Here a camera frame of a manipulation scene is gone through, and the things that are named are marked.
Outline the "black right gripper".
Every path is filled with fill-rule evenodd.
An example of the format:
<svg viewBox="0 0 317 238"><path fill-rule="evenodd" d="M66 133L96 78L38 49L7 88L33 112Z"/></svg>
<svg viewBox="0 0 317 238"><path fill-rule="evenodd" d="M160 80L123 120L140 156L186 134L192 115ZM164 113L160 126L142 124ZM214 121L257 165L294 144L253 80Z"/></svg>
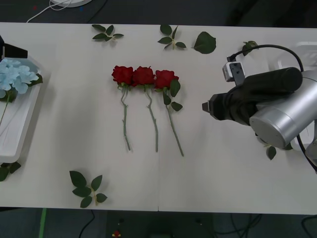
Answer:
<svg viewBox="0 0 317 238"><path fill-rule="evenodd" d="M215 94L202 103L204 112L217 120L231 120L242 125L250 125L250 117L257 112L256 103L248 101L241 92Z"/></svg>

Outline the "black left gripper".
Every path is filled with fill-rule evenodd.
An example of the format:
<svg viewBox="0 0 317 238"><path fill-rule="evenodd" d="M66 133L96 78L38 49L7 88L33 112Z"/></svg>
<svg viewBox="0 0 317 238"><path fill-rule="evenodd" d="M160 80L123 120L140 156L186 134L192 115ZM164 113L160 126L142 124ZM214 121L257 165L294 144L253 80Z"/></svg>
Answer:
<svg viewBox="0 0 317 238"><path fill-rule="evenodd" d="M4 43L3 38L0 36L0 59L3 58L14 59L27 59L28 51L22 48Z"/></svg>

